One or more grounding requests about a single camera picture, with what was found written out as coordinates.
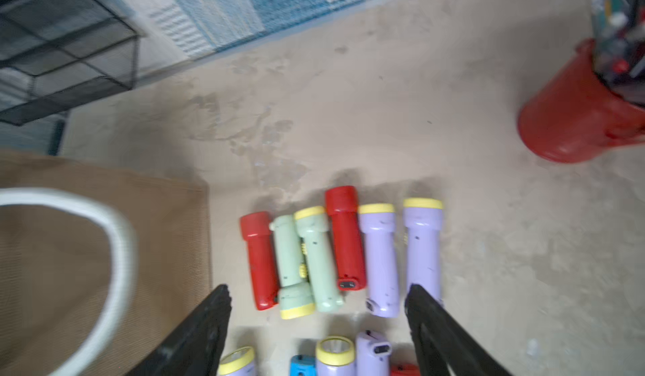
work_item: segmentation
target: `white tube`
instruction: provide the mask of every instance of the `white tube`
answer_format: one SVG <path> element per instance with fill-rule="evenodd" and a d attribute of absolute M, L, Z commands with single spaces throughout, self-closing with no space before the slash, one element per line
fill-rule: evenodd
<path fill-rule="evenodd" d="M 49 188 L 0 189 L 2 205 L 44 205 L 87 218 L 108 235 L 112 253 L 112 275 L 108 296 L 87 339 L 53 376 L 76 376 L 83 372 L 114 337 L 130 306 L 137 272 L 136 236 L 118 211 L 89 198 Z"/>

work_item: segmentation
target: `flashlight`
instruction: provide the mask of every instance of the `flashlight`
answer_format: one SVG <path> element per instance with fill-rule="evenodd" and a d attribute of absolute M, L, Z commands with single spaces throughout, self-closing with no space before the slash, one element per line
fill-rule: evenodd
<path fill-rule="evenodd" d="M 223 357 L 217 371 L 222 376 L 256 376 L 253 347 L 245 346 Z"/>
<path fill-rule="evenodd" d="M 327 190 L 325 204 L 334 231 L 338 288 L 343 291 L 361 290 L 367 284 L 367 276 L 356 216 L 359 208 L 356 189 L 343 186 Z"/>
<path fill-rule="evenodd" d="M 266 310 L 274 307 L 278 295 L 278 275 L 275 272 L 269 212 L 255 212 L 240 218 L 242 238 L 246 240 L 248 264 L 251 269 L 255 307 Z"/>
<path fill-rule="evenodd" d="M 316 307 L 311 286 L 307 282 L 307 267 L 304 265 L 300 236 L 295 231 L 294 216 L 282 215 L 271 222 L 269 228 L 273 231 L 282 286 L 278 293 L 280 317 L 288 320 L 310 315 Z"/>
<path fill-rule="evenodd" d="M 316 344 L 317 376 L 356 376 L 354 343 L 345 337 L 327 337 Z"/>
<path fill-rule="evenodd" d="M 383 334 L 369 330 L 356 337 L 356 376 L 390 376 L 392 346 Z"/>
<path fill-rule="evenodd" d="M 392 366 L 392 372 L 390 376 L 421 376 L 419 368 L 415 365 L 398 365 Z"/>
<path fill-rule="evenodd" d="M 412 284 L 419 284 L 443 305 L 439 262 L 443 204 L 430 198 L 408 198 L 403 207 L 407 227 L 407 291 Z"/>
<path fill-rule="evenodd" d="M 359 224 L 365 234 L 367 309 L 375 316 L 396 317 L 399 315 L 399 276 L 394 250 L 394 205 L 361 205 Z"/>
<path fill-rule="evenodd" d="M 291 358 L 289 376 L 316 376 L 316 358 L 296 355 Z"/>
<path fill-rule="evenodd" d="M 332 247 L 327 237 L 329 223 L 322 206 L 305 208 L 294 214 L 298 235 L 304 239 L 309 281 L 318 311 L 335 311 L 343 306 L 341 292 L 336 287 L 336 267 Z"/>

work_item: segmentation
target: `red flashlight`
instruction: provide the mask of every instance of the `red flashlight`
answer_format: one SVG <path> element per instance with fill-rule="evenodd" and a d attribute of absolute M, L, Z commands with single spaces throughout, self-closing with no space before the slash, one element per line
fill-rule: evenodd
<path fill-rule="evenodd" d="M 269 212 L 255 212 L 240 218 L 242 238 L 246 240 L 248 264 L 251 269 L 255 307 L 266 310 L 277 304 L 278 275 L 271 247 Z"/>
<path fill-rule="evenodd" d="M 421 376 L 419 368 L 414 365 L 392 366 L 390 376 Z"/>
<path fill-rule="evenodd" d="M 356 189 L 343 186 L 327 190 L 325 204 L 327 215 L 332 218 L 338 288 L 343 291 L 363 289 L 367 285 L 367 276 L 356 216 L 359 208 Z"/>

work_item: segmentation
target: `light green flashlight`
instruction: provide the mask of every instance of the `light green flashlight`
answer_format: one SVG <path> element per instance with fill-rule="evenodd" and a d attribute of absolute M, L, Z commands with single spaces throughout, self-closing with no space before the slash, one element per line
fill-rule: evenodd
<path fill-rule="evenodd" d="M 295 231 L 293 215 L 282 215 L 269 225 L 273 231 L 275 257 L 278 262 L 280 317 L 294 319 L 315 311 L 311 286 L 307 282 L 300 237 Z"/>
<path fill-rule="evenodd" d="M 318 311 L 335 311 L 343 306 L 336 285 L 336 266 L 327 231 L 329 222 L 325 207 L 312 206 L 294 214 L 298 235 L 304 239 L 304 253 L 309 281 Z"/>

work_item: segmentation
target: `concrete floor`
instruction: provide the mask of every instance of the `concrete floor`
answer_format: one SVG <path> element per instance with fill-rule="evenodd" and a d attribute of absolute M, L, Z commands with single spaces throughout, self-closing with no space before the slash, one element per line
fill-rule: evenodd
<path fill-rule="evenodd" d="M 225 351 L 263 375 L 330 333 L 406 319 L 282 321 L 255 311 L 238 218 L 293 212 L 335 184 L 363 203 L 443 199 L 447 310 L 517 375 L 645 374 L 645 149 L 563 166 L 532 155 L 517 112 L 590 34 L 586 0 L 396 0 L 76 109 L 62 155 L 210 185 Z M 405 251 L 397 253 L 403 283 Z"/>

